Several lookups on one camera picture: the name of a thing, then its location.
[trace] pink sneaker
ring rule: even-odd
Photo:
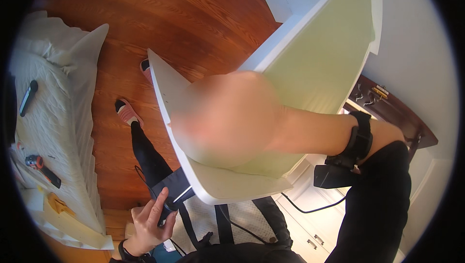
[[[153,84],[152,81],[152,74],[150,73],[150,64],[148,63],[148,58],[144,59],[139,65],[140,71],[144,74],[144,76],[148,79],[148,81]]]
[[[136,114],[134,109],[131,107],[131,104],[126,99],[120,98],[116,100],[115,109],[121,120],[128,125],[131,126],[133,121],[138,121],[141,128],[144,126],[144,121]]]

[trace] black sleeve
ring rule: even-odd
[[[410,205],[407,147],[392,142],[359,168],[361,180],[347,192],[336,248],[325,263],[391,263],[399,247]]]

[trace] dark wooden furniture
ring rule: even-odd
[[[349,99],[378,120],[396,125],[404,133],[409,146],[409,162],[417,149],[434,146],[438,139],[428,126],[397,97],[367,77],[360,75]],[[346,103],[344,109],[356,111]]]

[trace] power cord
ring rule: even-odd
[[[266,242],[265,240],[263,240],[262,238],[260,238],[259,236],[255,235],[254,233],[252,233],[251,231],[247,230],[246,228],[236,224],[235,222],[232,222],[228,216],[225,214],[225,211],[223,210],[223,208],[221,208],[221,206],[219,207],[219,209],[221,210],[221,212],[223,213],[225,219],[233,226],[236,226],[238,227],[239,229],[243,230],[243,231],[246,231],[247,233],[251,234],[253,237],[255,237],[257,240],[259,240],[260,242],[264,243],[265,245],[269,244],[268,242]]]
[[[171,242],[174,244],[174,246],[176,246],[176,247],[177,247],[179,250],[181,250],[181,252],[183,252],[183,253],[184,253],[184,256],[185,256],[185,255],[187,255],[187,254],[184,252],[184,250],[183,250],[183,249],[181,249],[181,247],[179,247],[179,245],[178,245],[178,244],[176,244],[176,242],[174,242],[174,241],[173,241],[173,239],[170,239],[170,240],[171,240]]]
[[[148,189],[152,192],[152,194],[154,195],[154,197],[155,197],[155,199],[156,199],[158,196],[155,194],[154,190],[153,190],[150,186],[148,186],[148,184],[147,184],[147,182],[145,181],[145,179],[143,179],[143,178],[142,178],[142,175],[140,175],[140,173],[139,173],[139,170],[140,170],[140,172],[143,174],[142,169],[140,169],[140,167],[138,167],[137,165],[134,165],[134,169],[136,170],[137,174],[139,174],[139,177],[141,178],[141,180],[142,180],[142,181],[144,182],[144,184],[148,187]]]
[[[333,204],[324,206],[324,207],[319,208],[319,209],[316,209],[316,210],[304,211],[304,210],[299,209],[299,207],[296,206],[296,205],[291,201],[291,199],[290,199],[287,195],[285,195],[284,193],[281,193],[281,194],[294,206],[294,208],[296,208],[299,212],[304,213],[304,214],[309,214],[309,213],[312,213],[312,212],[316,212],[316,211],[319,211],[319,210],[324,210],[324,209],[330,208],[330,207],[332,207],[332,206],[335,206],[335,205],[337,205],[337,204],[340,204],[341,202],[343,202],[343,201],[346,199],[346,197],[343,197],[343,198],[342,198],[339,202],[337,202],[337,203],[333,203]]]

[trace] wooden floor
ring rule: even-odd
[[[264,0],[36,0],[69,26],[110,30],[98,63],[92,102],[98,190],[102,208],[145,204],[149,193],[134,171],[130,127],[115,113],[125,97],[172,169],[179,163],[151,84],[139,63],[151,48],[190,81],[236,70],[278,27]]]

